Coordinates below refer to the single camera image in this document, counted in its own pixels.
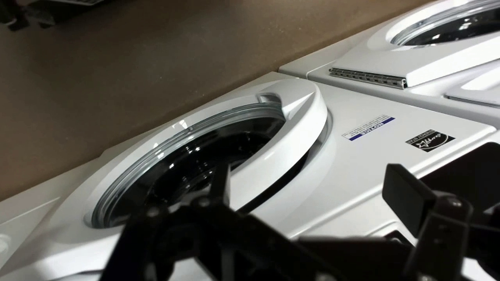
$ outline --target washer door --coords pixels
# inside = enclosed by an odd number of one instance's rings
[[[496,31],[500,31],[500,1],[475,0],[419,20],[399,32],[391,42],[396,45],[430,45]]]
[[[500,67],[493,68],[460,87],[449,88],[446,96],[471,102],[500,106]]]
[[[104,166],[110,170],[94,187],[88,221],[111,227],[147,202],[186,201],[207,190],[215,168],[224,162],[233,166],[229,182],[233,209],[283,182],[291,170],[299,171],[327,123],[319,88],[290,79],[250,90],[197,109]]]

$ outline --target sticker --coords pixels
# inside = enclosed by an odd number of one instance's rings
[[[411,137],[410,140],[407,140],[407,143],[424,149],[424,151],[433,151],[438,146],[443,146],[449,141],[452,141],[455,137],[447,135],[444,132],[435,131],[435,129],[429,129],[416,137]]]
[[[346,134],[343,134],[343,135],[344,135],[346,138],[349,138],[349,140],[354,141],[354,140],[357,140],[357,138],[360,138],[360,137],[363,137],[363,135],[366,135],[366,134],[379,129],[380,126],[383,126],[383,124],[386,124],[386,123],[390,123],[390,121],[394,121],[394,117],[391,117],[391,115],[380,115],[380,117],[377,117],[377,118],[365,123],[363,126],[355,127],[354,131],[349,131],[349,132],[346,132]]]

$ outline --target brand label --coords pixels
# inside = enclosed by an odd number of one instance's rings
[[[357,140],[357,138],[360,138],[360,137],[363,137],[363,135],[366,135],[366,134],[369,134],[369,132],[372,132],[372,131],[379,129],[380,126],[391,123],[391,121],[394,121],[394,117],[380,115],[380,117],[365,123],[363,126],[358,126],[343,135],[354,141],[354,140]]]
[[[429,129],[416,137],[411,137],[410,140],[407,140],[407,143],[410,143],[419,149],[424,149],[424,151],[433,151],[438,146],[443,146],[443,145],[452,141],[454,138],[455,137],[452,137],[449,134],[444,134],[444,132],[440,132],[435,129]]]

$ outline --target vent slot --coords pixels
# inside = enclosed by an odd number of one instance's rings
[[[396,88],[408,87],[405,76],[393,76],[393,74],[382,74],[382,73],[371,73],[371,71],[357,71],[357,70],[336,68],[336,67],[330,68],[329,71],[332,76],[379,84],[379,85],[385,85],[385,87],[396,87]]]

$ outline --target floor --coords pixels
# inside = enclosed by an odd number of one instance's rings
[[[0,29],[0,199],[429,0],[116,0]]]

